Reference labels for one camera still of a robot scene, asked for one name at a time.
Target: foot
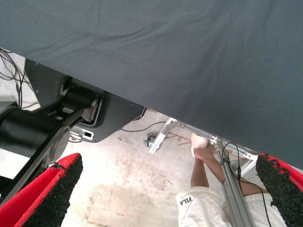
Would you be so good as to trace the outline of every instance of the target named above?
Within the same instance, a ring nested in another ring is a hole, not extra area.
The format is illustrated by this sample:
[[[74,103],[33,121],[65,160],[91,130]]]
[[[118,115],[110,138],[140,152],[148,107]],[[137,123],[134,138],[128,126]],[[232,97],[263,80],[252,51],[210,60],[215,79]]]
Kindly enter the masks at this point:
[[[198,136],[194,133],[191,134],[191,155],[195,157],[194,150],[196,148],[206,148],[208,140],[202,136]]]
[[[204,161],[208,157],[213,157],[217,154],[214,145],[211,145],[207,148],[196,148],[194,149],[194,156],[202,161]]]

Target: black cylinder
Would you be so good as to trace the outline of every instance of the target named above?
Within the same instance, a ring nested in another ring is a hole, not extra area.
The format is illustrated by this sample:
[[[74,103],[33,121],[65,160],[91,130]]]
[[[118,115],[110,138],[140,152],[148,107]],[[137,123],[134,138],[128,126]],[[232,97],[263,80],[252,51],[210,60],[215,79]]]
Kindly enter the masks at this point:
[[[0,148],[31,157],[59,120],[16,108],[0,122]]]

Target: red pad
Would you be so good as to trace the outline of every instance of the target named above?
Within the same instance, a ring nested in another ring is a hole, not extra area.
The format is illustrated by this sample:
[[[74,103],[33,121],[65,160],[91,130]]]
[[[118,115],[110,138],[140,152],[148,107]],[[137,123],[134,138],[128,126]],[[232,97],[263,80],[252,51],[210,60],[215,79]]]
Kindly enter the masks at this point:
[[[58,163],[67,169],[80,154],[64,157]],[[66,170],[48,168],[13,198],[0,207],[0,220],[2,227],[20,227],[34,213],[59,179],[65,176]]]
[[[289,179],[299,188],[299,190],[301,192],[303,192],[303,174],[299,173],[297,170],[295,170],[294,168],[292,168],[290,165],[288,165],[286,162],[270,156],[270,155],[266,155],[264,153],[260,153],[260,156],[263,156],[265,158],[268,158],[268,161],[273,161],[273,160],[277,160],[280,164],[281,168],[285,168],[288,170],[289,172]],[[280,171],[280,173],[284,173],[285,171],[283,169],[279,169],[277,166],[277,163],[274,163],[274,167]]]

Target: concrete floor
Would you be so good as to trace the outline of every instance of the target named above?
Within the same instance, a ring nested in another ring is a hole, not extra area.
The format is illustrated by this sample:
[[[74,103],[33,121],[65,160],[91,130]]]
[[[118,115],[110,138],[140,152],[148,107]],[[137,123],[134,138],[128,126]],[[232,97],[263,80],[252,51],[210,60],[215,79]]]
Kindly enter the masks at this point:
[[[24,59],[14,56],[24,67]],[[15,82],[0,80],[0,101],[17,99]],[[25,104],[36,101],[29,89],[24,89]],[[147,111],[125,129],[138,130],[167,116]],[[98,144],[69,143],[63,157],[79,152],[83,172],[71,195],[71,206],[62,227],[174,227],[178,226],[175,196],[189,187],[194,160],[190,144],[176,138],[165,139],[159,152],[149,154],[143,140],[157,135],[161,124],[143,132],[117,131]],[[190,132],[172,132],[190,138]],[[13,178],[28,158],[0,150],[0,175]],[[206,168],[210,186],[223,197],[220,184]],[[255,170],[245,177],[261,185]]]

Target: red and black pad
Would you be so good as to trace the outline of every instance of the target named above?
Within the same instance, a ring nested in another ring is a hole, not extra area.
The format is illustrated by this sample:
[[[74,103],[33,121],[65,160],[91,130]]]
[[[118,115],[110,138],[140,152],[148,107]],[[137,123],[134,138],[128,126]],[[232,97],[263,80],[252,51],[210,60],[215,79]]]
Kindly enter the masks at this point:
[[[261,153],[256,170],[288,227],[303,227],[303,174],[284,161]]]
[[[82,170],[80,154],[60,159],[0,207],[0,226],[61,226]]]

